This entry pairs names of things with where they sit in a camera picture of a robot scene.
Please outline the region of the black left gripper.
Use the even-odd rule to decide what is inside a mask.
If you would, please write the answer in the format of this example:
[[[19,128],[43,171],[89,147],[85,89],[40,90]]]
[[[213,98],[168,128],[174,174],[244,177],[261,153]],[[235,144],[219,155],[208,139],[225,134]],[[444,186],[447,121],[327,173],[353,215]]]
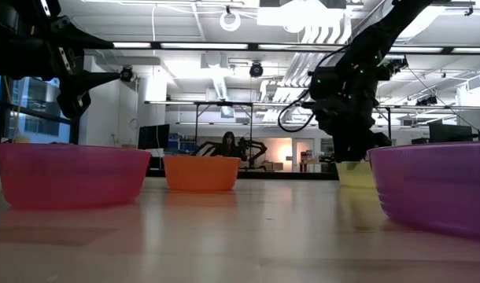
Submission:
[[[87,92],[102,84],[118,80],[120,73],[86,70],[82,49],[110,50],[114,48],[113,43],[78,29],[68,18],[61,19],[60,24],[60,40],[66,46],[77,48],[58,48],[62,69],[58,77],[60,94],[57,97],[57,103],[65,117],[76,119],[81,117],[90,105]]]

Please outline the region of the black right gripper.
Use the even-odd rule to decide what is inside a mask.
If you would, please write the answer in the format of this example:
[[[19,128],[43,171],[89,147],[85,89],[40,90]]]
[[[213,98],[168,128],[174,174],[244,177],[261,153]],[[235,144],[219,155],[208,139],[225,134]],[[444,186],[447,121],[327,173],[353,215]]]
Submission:
[[[368,150],[393,144],[386,134],[371,129],[375,123],[371,116],[363,117],[322,105],[314,105],[313,114],[319,129],[332,137],[336,164],[361,161]]]

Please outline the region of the pink plastic bowl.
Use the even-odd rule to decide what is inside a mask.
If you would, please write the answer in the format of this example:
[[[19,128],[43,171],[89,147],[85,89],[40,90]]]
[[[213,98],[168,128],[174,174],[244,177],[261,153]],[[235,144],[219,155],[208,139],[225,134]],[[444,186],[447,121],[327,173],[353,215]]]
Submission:
[[[69,210],[134,202],[151,154],[68,144],[0,144],[3,196],[13,208]]]

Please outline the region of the person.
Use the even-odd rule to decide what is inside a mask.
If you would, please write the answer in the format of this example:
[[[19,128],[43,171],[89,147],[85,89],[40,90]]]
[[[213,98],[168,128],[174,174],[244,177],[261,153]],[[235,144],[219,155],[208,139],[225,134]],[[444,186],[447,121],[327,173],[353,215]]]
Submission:
[[[238,148],[235,143],[235,136],[231,131],[227,131],[223,136],[220,155],[239,158]]]

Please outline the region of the orange plastic bowl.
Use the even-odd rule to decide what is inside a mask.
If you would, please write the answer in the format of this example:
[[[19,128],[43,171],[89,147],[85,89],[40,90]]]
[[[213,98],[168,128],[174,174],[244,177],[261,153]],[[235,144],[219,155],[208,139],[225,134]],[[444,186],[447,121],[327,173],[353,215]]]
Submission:
[[[223,156],[165,156],[164,173],[174,191],[212,193],[231,191],[241,160]]]

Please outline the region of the green round cup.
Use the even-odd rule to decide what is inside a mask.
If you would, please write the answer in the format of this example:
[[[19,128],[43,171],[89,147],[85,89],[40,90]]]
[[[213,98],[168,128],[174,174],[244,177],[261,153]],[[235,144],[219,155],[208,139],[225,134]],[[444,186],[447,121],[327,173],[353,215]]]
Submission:
[[[336,163],[339,182],[342,186],[374,189],[375,181],[368,161]]]

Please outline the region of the purple plastic bowl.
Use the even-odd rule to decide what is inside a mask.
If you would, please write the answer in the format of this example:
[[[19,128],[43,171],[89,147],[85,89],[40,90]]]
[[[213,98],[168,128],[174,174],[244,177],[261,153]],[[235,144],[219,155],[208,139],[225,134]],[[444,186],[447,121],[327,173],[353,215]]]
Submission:
[[[480,141],[391,146],[367,154],[390,219],[480,238]]]

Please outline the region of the black background rig frame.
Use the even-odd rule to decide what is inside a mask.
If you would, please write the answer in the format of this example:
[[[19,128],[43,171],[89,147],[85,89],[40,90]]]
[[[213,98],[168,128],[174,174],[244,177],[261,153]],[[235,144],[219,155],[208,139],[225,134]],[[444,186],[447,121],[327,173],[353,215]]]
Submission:
[[[198,146],[198,123],[199,116],[205,112],[211,105],[218,107],[227,106],[230,108],[237,107],[242,109],[249,117],[249,139],[245,142],[246,149],[249,148],[249,153],[253,152],[252,140],[253,140],[253,103],[244,101],[195,101],[196,106],[195,121],[194,121],[194,145]]]

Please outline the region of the black computer monitor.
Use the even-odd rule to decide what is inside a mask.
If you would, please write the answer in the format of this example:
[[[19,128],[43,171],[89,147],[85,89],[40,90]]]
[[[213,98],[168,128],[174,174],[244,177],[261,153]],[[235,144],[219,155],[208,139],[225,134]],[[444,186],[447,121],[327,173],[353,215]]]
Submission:
[[[432,123],[429,125],[430,142],[472,142],[474,136],[469,126]]]
[[[169,124],[139,128],[138,149],[165,149],[168,147]]]

